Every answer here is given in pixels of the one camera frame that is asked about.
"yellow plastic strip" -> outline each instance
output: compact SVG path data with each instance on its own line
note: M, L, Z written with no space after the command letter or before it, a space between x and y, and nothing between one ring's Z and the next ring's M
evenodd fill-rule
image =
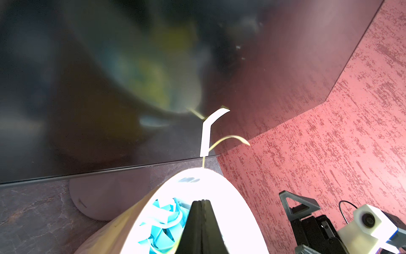
M238 140L240 140L243 144L246 144L246 145L251 146L250 143L249 143L245 138L240 137L240 136L237 136L237 135L229 135L229 136L222 137L222 138L219 139L216 143L214 143L214 144L209 148L209 152L210 152L211 150L213 150L218 144L220 144L221 142L223 142L224 140L229 139L229 138L238 139ZM203 165L202 165L203 168L204 168L204 162L205 162L205 157L203 157Z
M195 114L198 118L200 118L200 119L205 119L205 117L202 115L202 114L200 114L199 112L197 112L196 110L194 110L194 109L188 109L188 110L190 110L193 114Z

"dark glossy surface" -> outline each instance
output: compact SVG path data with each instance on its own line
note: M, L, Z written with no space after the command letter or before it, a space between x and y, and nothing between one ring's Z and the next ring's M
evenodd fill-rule
M0 183L197 158L190 109L254 137L326 99L380 4L2 2Z

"white plastic strip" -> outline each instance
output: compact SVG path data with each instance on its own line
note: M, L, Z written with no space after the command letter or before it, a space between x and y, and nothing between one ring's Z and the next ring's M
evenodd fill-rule
M399 249L389 243L382 243L380 247L395 254L399 253Z
M212 124L219 119L222 115L229 112L229 109L220 108L211 114L204 122L202 129L202 142L200 146L200 157L205 157L209 155L209 146L210 146L210 131Z

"gray triangular bracket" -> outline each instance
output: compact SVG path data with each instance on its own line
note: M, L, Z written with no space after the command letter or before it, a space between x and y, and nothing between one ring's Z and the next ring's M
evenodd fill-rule
M283 208L285 209L287 219L289 221L293 221L296 219L302 219L304 217L311 215L313 212L321 209L319 204L317 203L317 201L314 200L313 198L305 198L305 197L290 193L288 191L282 191L279 194L279 197L281 199ZM300 205L290 208L289 205L287 204L286 198L290 198L294 201L297 201L300 203Z
M320 254L320 252L317 252L302 244L295 248L295 254Z

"camera lens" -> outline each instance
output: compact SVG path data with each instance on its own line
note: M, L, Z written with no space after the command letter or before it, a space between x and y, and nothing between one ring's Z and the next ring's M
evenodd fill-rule
M372 228L375 225L375 217L370 213L366 213L362 215L362 223L364 223L365 227Z

